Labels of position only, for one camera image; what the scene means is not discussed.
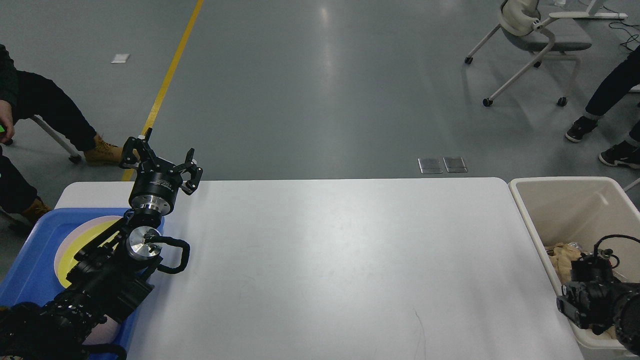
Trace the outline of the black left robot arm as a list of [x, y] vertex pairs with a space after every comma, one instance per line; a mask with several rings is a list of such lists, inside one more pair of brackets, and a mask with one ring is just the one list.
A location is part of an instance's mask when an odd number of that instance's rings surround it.
[[87, 360], [92, 354], [128, 357], [115, 343], [86, 344], [96, 326], [125, 321], [153, 291], [155, 271], [175, 275], [186, 269], [190, 244], [161, 235], [165, 215], [173, 212], [178, 192], [193, 194], [203, 170], [194, 148], [174, 164], [149, 145], [148, 128], [129, 137], [119, 166], [136, 172], [130, 208], [80, 250], [66, 275], [70, 285], [46, 305], [23, 301], [1, 312], [1, 355], [18, 360]]

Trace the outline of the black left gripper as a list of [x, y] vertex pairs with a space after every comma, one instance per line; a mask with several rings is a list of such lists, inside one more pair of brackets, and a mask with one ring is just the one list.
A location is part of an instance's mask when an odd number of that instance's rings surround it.
[[122, 146], [118, 167], [135, 172], [136, 178], [128, 203], [131, 208], [148, 208], [165, 216], [173, 212], [178, 191], [190, 196], [199, 187], [204, 170], [190, 148], [183, 163], [173, 166], [173, 174], [160, 172], [159, 158], [149, 145], [153, 128], [138, 137], [130, 136]]

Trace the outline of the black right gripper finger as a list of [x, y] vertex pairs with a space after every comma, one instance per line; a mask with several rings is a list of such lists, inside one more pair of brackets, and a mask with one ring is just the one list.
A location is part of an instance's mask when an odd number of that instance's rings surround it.
[[566, 296], [557, 296], [557, 309], [562, 313], [570, 322], [581, 330], [588, 329], [588, 315], [587, 312], [580, 306], [572, 303]]

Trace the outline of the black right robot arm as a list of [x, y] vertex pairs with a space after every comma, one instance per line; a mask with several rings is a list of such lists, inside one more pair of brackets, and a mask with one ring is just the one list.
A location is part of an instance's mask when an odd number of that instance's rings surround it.
[[631, 235], [610, 234], [599, 239], [591, 253], [582, 253], [571, 261], [570, 281], [561, 287], [556, 306], [581, 330], [601, 335], [613, 328], [617, 341], [629, 353], [640, 354], [640, 285], [622, 282], [614, 276], [610, 258], [617, 259], [610, 248], [600, 249], [608, 239], [627, 239]]

